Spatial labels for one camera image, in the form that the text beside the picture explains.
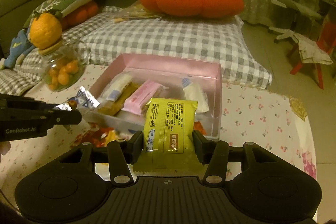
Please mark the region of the person left hand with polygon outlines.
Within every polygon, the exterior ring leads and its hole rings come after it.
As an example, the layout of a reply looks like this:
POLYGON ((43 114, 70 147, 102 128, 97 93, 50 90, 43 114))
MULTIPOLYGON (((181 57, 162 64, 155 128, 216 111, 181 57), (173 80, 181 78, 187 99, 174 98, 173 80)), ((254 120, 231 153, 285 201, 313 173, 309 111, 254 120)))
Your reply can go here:
POLYGON ((0 143, 0 161, 11 149, 11 144, 9 141, 2 141, 0 143))

